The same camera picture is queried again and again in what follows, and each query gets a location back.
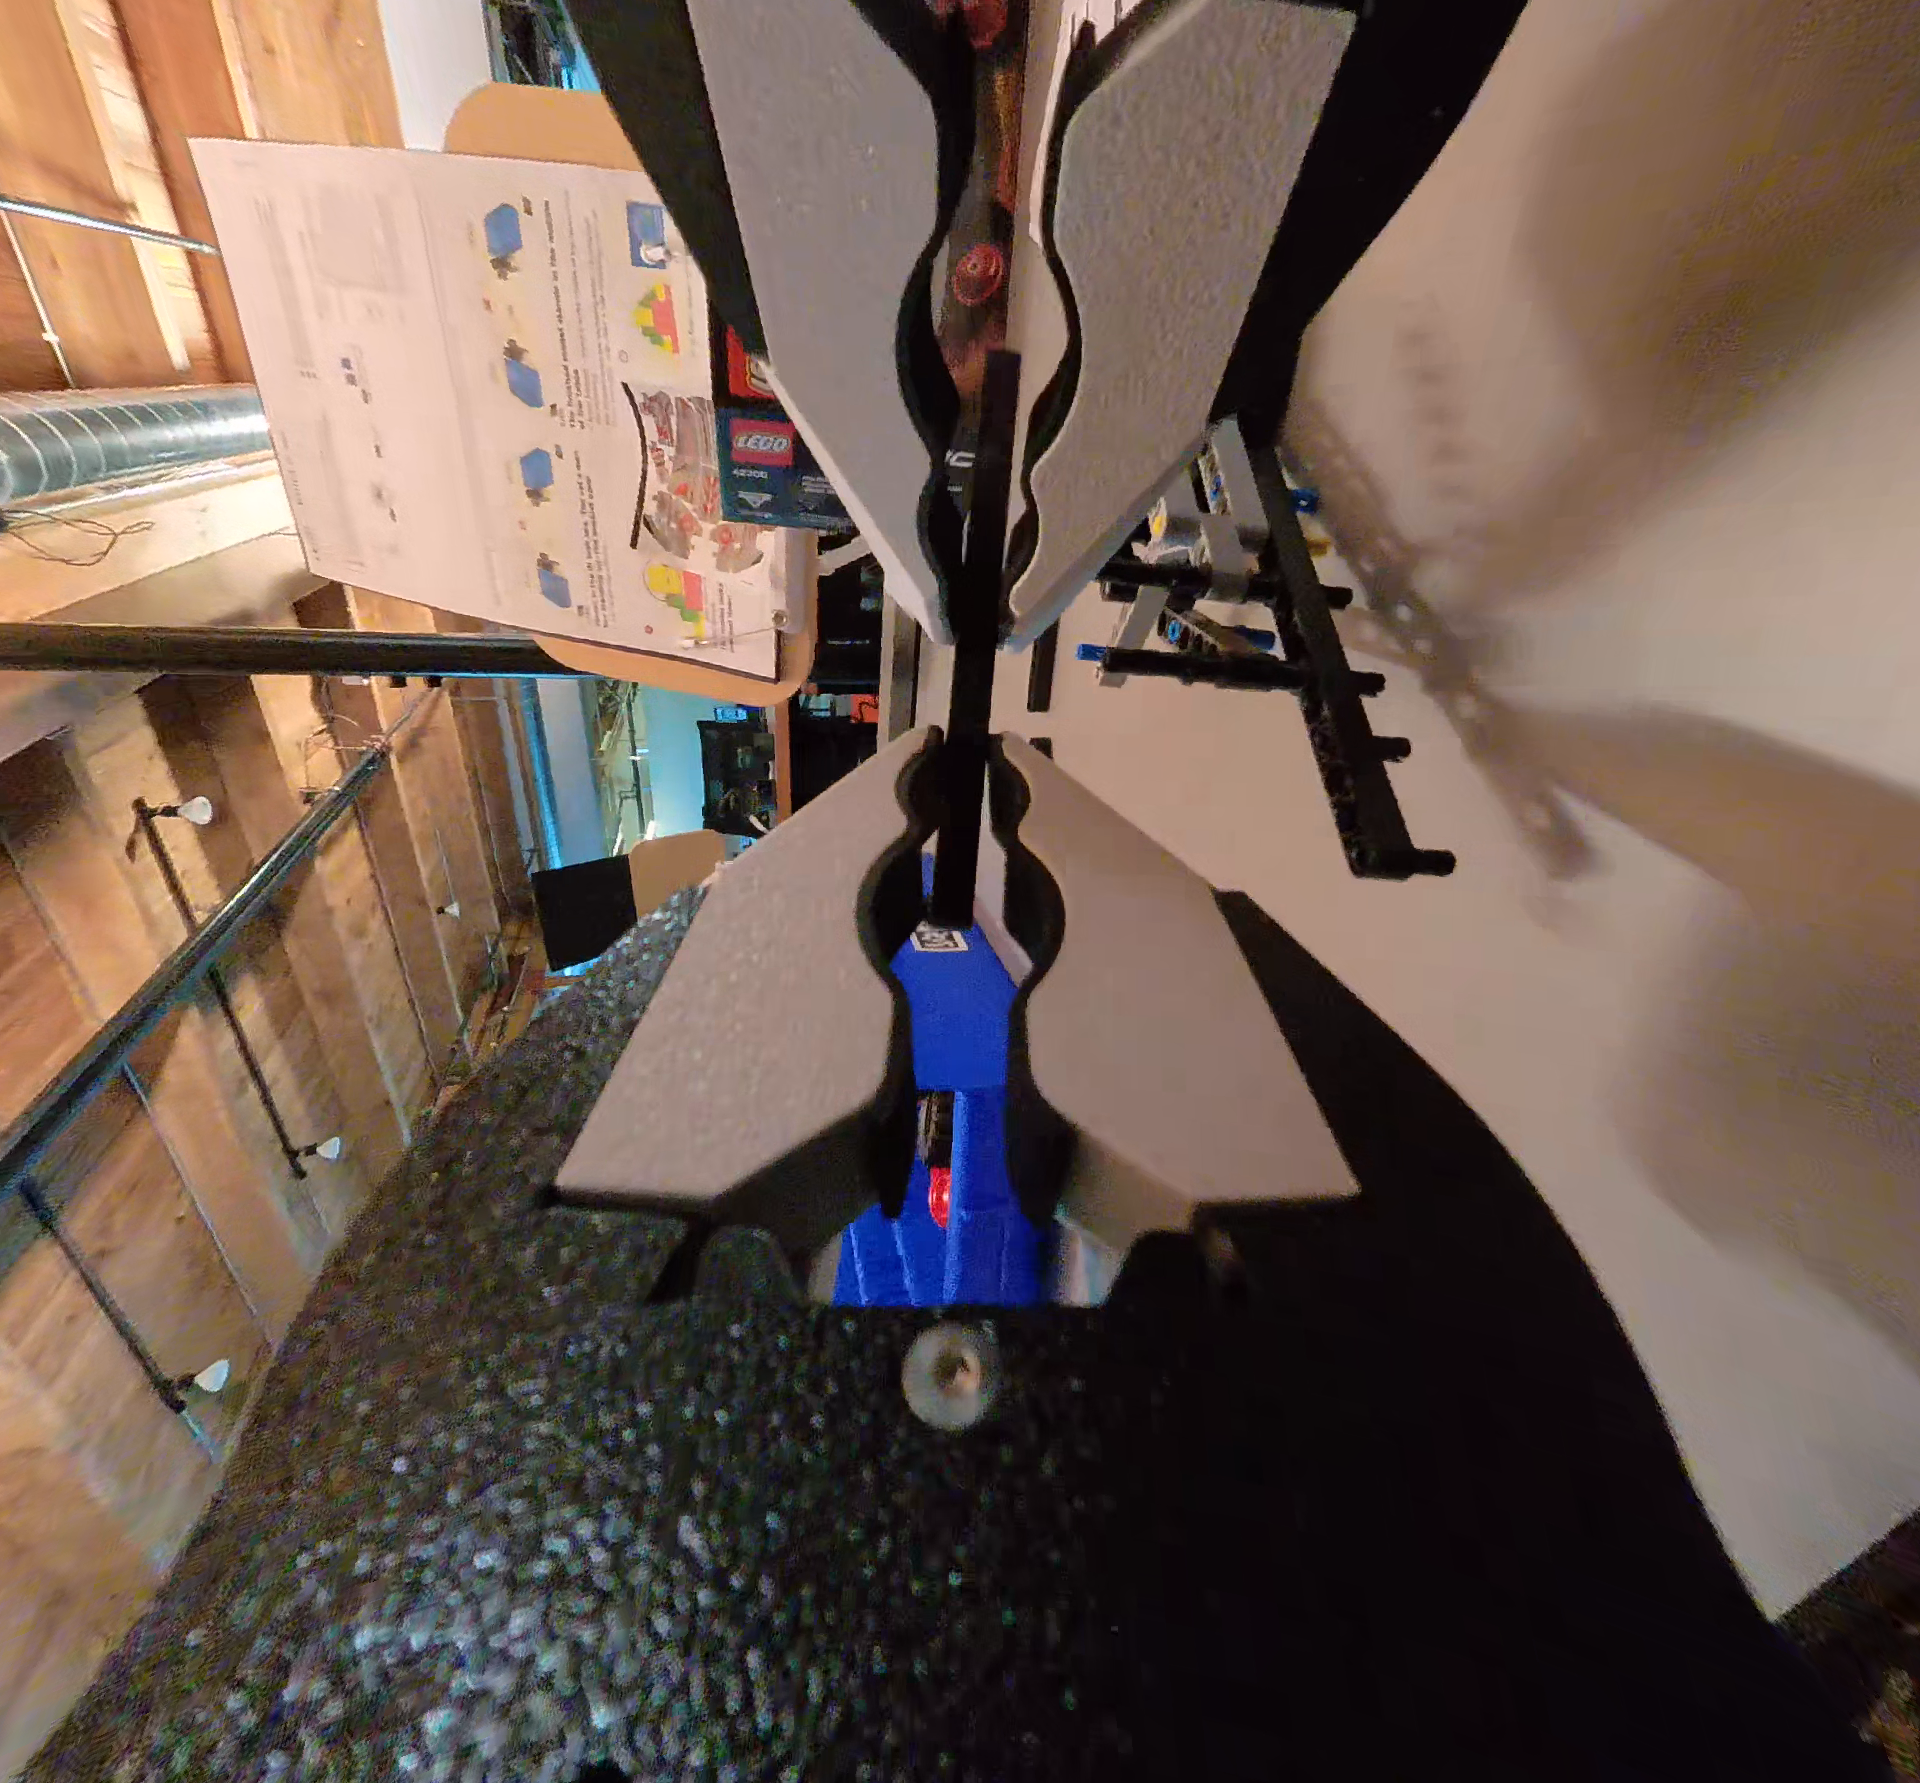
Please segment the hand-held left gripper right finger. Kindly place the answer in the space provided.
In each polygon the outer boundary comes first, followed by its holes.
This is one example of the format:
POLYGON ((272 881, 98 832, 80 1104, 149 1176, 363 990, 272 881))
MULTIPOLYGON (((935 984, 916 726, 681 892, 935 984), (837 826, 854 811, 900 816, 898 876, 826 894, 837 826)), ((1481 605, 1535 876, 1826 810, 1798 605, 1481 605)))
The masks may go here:
POLYGON ((1359 1192, 1213 885, 1027 739, 991 750, 1010 1010, 1003 1144, 1039 1222, 1115 1256, 1359 1192))

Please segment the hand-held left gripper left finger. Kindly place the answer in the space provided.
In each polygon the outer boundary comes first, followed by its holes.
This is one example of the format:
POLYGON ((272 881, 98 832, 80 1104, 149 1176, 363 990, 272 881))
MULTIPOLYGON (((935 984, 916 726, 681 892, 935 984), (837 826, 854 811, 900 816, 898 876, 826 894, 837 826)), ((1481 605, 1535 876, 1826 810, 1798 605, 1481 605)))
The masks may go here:
POLYGON ((916 1163, 909 1003, 938 731, 911 731, 713 883, 552 1182, 570 1209, 768 1234, 808 1262, 916 1163))

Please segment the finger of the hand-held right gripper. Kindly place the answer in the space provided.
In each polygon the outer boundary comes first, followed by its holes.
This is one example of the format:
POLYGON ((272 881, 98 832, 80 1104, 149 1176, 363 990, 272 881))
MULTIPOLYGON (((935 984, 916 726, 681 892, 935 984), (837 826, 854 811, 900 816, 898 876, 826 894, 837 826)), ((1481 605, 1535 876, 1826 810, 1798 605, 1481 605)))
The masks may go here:
POLYGON ((1027 428, 1003 645, 1048 630, 1200 450, 1356 29, 1305 0, 1141 0, 1064 88, 1043 257, 1067 345, 1027 428))
POLYGON ((686 0, 771 385, 876 553, 954 642, 927 516, 944 450, 907 367, 938 210, 933 99, 854 0, 686 0))

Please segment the black and grey brick assembly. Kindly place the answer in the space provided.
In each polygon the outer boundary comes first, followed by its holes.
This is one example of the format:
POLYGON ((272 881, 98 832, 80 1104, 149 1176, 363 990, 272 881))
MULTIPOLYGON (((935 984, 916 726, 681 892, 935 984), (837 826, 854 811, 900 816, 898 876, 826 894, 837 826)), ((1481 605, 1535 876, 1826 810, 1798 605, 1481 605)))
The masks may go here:
POLYGON ((1316 499, 1286 479, 1272 447, 1229 417, 1165 486, 1097 575, 1112 630, 1075 643, 1104 686, 1174 682, 1289 697, 1350 876, 1446 880, 1455 856, 1419 847, 1389 771, 1411 745, 1380 731, 1380 672, 1354 663, 1338 614, 1354 592, 1325 582, 1308 547, 1316 499))

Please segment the thin black brick beam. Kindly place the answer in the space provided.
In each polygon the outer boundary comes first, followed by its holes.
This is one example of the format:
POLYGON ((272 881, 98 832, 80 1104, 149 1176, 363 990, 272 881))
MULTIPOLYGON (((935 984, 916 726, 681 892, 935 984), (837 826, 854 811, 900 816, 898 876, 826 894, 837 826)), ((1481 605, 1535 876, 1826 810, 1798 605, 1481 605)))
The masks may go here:
POLYGON ((953 587, 948 726, 938 761, 942 816, 926 901, 926 919, 953 931, 973 922, 1018 391, 1020 355, 991 352, 983 366, 973 465, 965 482, 960 566, 953 587))

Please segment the grey desk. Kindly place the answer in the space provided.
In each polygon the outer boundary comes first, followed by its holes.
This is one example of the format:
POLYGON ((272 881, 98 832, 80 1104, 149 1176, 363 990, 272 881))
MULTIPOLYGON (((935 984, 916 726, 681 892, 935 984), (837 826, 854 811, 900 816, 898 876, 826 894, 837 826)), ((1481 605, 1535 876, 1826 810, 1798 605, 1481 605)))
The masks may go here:
POLYGON ((1916 352, 1916 0, 1531 0, 1284 428, 1455 874, 1097 596, 995 688, 1488 1121, 1771 1612, 1916 1510, 1916 352))

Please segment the small black box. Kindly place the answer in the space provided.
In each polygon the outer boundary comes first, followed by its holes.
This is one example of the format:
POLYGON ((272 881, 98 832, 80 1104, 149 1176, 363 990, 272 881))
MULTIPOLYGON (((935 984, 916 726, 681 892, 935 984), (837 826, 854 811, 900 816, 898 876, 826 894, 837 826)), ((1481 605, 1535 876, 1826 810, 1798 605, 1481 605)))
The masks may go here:
POLYGON ((542 867, 530 877, 544 966, 568 974, 630 935, 638 921, 628 856, 542 867))

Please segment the blue storage bin with tag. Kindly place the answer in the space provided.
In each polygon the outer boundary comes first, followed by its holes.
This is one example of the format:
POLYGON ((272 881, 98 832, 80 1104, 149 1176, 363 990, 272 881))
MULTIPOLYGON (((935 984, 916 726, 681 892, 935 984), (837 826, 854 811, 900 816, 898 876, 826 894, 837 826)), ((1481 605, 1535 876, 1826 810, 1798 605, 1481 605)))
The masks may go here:
POLYGON ((916 1090, 935 1105, 898 1214, 873 1206, 843 1233, 837 1306, 1029 1306, 1049 1298, 1054 1233, 1014 1195, 1007 1164, 1008 1031, 1016 984, 983 932, 920 929, 893 962, 909 1006, 916 1090), (924 1206, 929 1164, 953 1168, 953 1219, 924 1206))

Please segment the white instruction sheet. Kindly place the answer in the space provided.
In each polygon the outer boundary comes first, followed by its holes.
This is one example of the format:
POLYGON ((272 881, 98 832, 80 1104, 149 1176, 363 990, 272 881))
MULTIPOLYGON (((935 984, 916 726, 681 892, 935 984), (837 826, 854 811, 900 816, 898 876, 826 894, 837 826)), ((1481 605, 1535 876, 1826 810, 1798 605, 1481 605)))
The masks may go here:
POLYGON ((311 575, 770 682, 710 301, 635 168, 194 139, 311 575))

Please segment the black metal pole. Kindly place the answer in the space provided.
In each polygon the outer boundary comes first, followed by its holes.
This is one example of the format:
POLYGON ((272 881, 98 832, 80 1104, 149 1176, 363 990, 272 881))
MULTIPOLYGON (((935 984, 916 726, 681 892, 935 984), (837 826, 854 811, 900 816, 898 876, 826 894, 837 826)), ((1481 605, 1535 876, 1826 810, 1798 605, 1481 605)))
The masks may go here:
POLYGON ((526 637, 236 624, 2 624, 20 673, 323 675, 408 682, 565 681, 579 670, 526 637))

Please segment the silver ventilation duct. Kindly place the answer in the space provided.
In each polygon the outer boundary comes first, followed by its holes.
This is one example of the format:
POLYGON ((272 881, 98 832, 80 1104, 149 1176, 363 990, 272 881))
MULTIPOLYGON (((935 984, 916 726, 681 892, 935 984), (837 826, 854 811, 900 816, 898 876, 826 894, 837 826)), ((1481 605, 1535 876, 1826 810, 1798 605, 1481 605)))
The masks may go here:
POLYGON ((248 385, 2 394, 2 507, 272 453, 248 385))

